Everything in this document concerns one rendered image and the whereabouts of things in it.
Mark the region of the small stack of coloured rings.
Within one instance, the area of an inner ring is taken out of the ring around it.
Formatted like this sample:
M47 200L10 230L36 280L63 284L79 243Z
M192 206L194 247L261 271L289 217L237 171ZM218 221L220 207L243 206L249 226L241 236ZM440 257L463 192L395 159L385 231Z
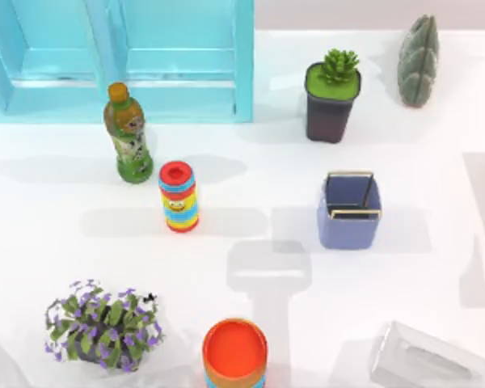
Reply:
M162 165L158 185L166 224L177 233L193 230L199 222L196 178L193 169L183 161Z

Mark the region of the blue square cup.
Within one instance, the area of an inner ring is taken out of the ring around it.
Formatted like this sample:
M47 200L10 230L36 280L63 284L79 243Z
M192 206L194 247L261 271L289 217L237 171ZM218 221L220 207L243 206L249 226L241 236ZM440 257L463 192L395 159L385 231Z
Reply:
M318 203L318 236L323 247L363 250L372 246L382 218L382 201L371 171L327 174Z

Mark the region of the green succulent in dark pot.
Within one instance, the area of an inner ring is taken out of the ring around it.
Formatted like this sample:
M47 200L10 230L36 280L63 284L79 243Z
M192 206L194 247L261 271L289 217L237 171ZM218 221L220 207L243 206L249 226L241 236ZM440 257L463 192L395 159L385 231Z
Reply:
M355 52L333 48L307 68L306 136L311 141L336 144L342 140L361 92L359 63Z

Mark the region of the green bottle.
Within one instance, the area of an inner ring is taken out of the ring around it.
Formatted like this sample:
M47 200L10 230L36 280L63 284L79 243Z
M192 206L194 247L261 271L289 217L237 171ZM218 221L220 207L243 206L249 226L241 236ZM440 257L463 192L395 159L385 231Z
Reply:
M117 171L127 183L143 183L153 172L153 159L146 145L144 112L122 82L108 87L108 97L103 120L116 149Z

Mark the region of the light blue rack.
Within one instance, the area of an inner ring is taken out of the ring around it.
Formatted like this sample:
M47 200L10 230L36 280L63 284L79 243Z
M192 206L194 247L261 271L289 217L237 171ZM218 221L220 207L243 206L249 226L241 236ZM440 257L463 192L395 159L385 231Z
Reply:
M255 0L0 0L0 123L249 122Z

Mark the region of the purple flowering plant pot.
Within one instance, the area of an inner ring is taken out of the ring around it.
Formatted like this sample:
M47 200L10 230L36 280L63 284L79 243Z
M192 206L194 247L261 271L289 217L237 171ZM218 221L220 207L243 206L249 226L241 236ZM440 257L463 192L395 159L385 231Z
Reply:
M134 288L118 293L95 279L76 280L70 294L44 312L44 350L58 362L87 361L104 369L138 370L163 339L157 296Z

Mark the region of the grey-green cactus figure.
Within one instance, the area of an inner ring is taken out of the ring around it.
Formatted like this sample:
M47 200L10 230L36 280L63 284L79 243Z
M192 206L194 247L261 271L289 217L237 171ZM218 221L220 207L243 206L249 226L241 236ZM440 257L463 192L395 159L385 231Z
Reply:
M421 15L410 27L397 66L399 94L409 107L421 108L429 100L437 77L440 42L434 15Z

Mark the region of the white tissue box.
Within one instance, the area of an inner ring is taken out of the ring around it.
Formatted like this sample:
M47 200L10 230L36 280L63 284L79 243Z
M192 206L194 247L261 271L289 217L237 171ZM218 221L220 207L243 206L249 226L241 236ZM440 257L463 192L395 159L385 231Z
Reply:
M485 358L392 321L373 346L369 376L382 388L485 388Z

